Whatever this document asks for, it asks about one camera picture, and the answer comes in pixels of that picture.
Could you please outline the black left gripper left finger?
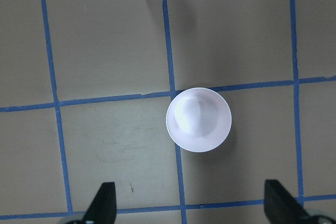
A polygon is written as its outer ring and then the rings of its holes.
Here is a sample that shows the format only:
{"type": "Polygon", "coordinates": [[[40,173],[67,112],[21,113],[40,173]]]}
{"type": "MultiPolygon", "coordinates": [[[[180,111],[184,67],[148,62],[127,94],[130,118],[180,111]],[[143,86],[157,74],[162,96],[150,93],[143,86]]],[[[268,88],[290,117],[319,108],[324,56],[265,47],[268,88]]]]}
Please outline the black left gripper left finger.
{"type": "Polygon", "coordinates": [[[84,223],[113,224],[117,217],[116,189],[114,182],[102,183],[86,211],[84,223]]]}

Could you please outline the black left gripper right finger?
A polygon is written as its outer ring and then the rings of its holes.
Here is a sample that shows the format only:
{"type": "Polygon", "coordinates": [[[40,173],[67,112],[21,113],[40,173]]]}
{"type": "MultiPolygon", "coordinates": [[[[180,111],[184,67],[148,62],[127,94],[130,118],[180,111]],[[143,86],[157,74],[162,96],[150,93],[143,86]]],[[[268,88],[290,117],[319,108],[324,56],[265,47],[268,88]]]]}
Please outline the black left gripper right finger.
{"type": "Polygon", "coordinates": [[[310,215],[276,179],[265,180],[264,213],[270,223],[310,223],[310,215]]]}

